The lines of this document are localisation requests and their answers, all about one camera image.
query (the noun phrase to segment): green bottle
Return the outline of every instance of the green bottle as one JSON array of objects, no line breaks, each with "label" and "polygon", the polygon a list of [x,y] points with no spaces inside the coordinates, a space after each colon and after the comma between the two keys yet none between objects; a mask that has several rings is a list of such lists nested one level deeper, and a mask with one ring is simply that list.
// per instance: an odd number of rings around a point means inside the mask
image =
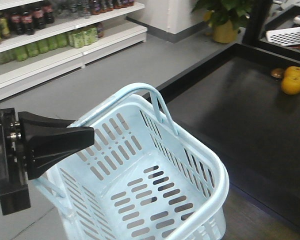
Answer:
[{"label": "green bottle", "polygon": [[40,54],[45,54],[49,52],[49,45],[47,39],[41,39],[37,41],[36,44],[38,45]]},{"label": "green bottle", "polygon": [[69,46],[73,47],[75,45],[74,36],[72,35],[73,31],[67,31],[66,35],[68,37]]},{"label": "green bottle", "polygon": [[39,55],[39,49],[38,49],[36,42],[28,43],[25,45],[25,47],[26,47],[26,50],[27,50],[30,58],[33,58],[33,57]]},{"label": "green bottle", "polygon": [[51,36],[46,39],[48,41],[49,50],[55,50],[58,48],[58,42],[56,36]]},{"label": "green bottle", "polygon": [[0,64],[6,64],[10,62],[8,51],[0,52]]},{"label": "green bottle", "polygon": [[82,48],[85,45],[84,35],[82,34],[81,31],[79,30],[73,31],[72,36],[73,36],[74,47],[76,49]]},{"label": "green bottle", "polygon": [[67,34],[65,32],[58,34],[56,36],[56,41],[58,42],[59,48],[64,48],[64,47],[68,46]]},{"label": "green bottle", "polygon": [[24,61],[28,58],[27,50],[25,46],[18,46],[13,49],[15,60],[18,62]]},{"label": "green bottle", "polygon": [[16,56],[13,49],[7,51],[10,61],[16,60]]}]

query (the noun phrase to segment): store shelf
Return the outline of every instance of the store shelf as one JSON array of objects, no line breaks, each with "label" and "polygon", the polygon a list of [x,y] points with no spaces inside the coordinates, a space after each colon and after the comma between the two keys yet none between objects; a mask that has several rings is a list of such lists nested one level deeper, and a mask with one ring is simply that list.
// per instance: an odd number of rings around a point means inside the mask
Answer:
[{"label": "store shelf", "polygon": [[127,8],[116,9],[107,13],[92,15],[90,18],[79,18],[79,19],[59,19],[55,20],[53,24],[47,24],[46,28],[41,30],[36,30],[34,35],[14,35],[9,39],[4,39],[0,44],[0,53],[7,51],[9,49],[13,49],[25,44],[29,44],[41,39],[45,39],[57,34],[65,33],[71,30],[75,30],[81,27],[85,27],[87,25],[91,25],[94,23],[102,22],[108,19],[116,18],[128,13],[132,13],[134,11],[143,9],[145,7],[144,4],[136,2],[134,6],[130,6]]},{"label": "store shelf", "polygon": [[20,5],[31,4],[41,0],[0,0],[0,10],[9,9]]},{"label": "store shelf", "polygon": [[58,48],[25,61],[0,65],[0,100],[24,91],[106,55],[146,40],[147,28],[124,21],[105,36],[82,48]]},{"label": "store shelf", "polygon": [[78,50],[83,55],[83,63],[88,64],[120,49],[145,41],[146,33],[146,27],[125,21],[121,25],[107,30],[107,37],[101,38],[98,42]]}]

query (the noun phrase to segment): green leaf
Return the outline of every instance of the green leaf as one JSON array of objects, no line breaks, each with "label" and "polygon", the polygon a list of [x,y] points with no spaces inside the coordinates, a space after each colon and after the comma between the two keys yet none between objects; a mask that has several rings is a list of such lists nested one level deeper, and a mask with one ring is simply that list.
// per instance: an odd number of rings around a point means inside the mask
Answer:
[{"label": "green leaf", "polygon": [[228,11],[234,9],[236,6],[240,4],[240,0],[221,0],[222,5]]},{"label": "green leaf", "polygon": [[216,6],[218,3],[215,0],[198,0],[195,5],[194,8],[192,9],[191,12],[194,12],[196,10],[199,9],[210,9],[210,8],[214,8],[214,6]]},{"label": "green leaf", "polygon": [[229,16],[225,14],[223,11],[216,11],[211,14],[210,22],[212,26],[223,25],[228,22]]}]

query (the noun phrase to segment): product label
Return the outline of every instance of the product label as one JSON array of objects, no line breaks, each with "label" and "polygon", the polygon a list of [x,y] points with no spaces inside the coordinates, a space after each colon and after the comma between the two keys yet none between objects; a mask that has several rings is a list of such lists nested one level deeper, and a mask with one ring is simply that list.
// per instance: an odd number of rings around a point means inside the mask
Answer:
[{"label": "product label", "polygon": [[49,6],[43,6],[42,9],[43,9],[43,11],[45,13],[52,13],[53,12],[51,5],[49,5]]},{"label": "product label", "polygon": [[44,12],[42,10],[34,11],[33,15],[36,19],[40,19],[40,18],[43,18]]},{"label": "product label", "polygon": [[21,16],[20,15],[12,15],[11,21],[15,24],[19,24],[21,22]]},{"label": "product label", "polygon": [[8,28],[8,21],[5,18],[0,18],[0,28],[3,35],[7,35],[10,33]]},{"label": "product label", "polygon": [[99,12],[99,11],[100,11],[100,4],[99,4],[99,3],[95,3],[95,4],[94,4],[94,10],[95,10],[96,12]]},{"label": "product label", "polygon": [[32,16],[31,15],[29,15],[29,16],[22,16],[21,17],[21,21],[24,24],[30,24],[30,23],[32,23]]}]

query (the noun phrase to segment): light blue plastic basket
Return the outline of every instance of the light blue plastic basket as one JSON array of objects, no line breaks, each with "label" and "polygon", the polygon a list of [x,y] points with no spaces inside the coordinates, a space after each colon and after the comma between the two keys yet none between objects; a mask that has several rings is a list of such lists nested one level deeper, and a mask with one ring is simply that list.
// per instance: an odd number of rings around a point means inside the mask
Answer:
[{"label": "light blue plastic basket", "polygon": [[77,126],[95,129],[94,145],[49,169],[49,181],[34,181],[58,208],[69,240],[222,238],[227,171],[172,121],[155,88],[130,84],[70,125]]}]

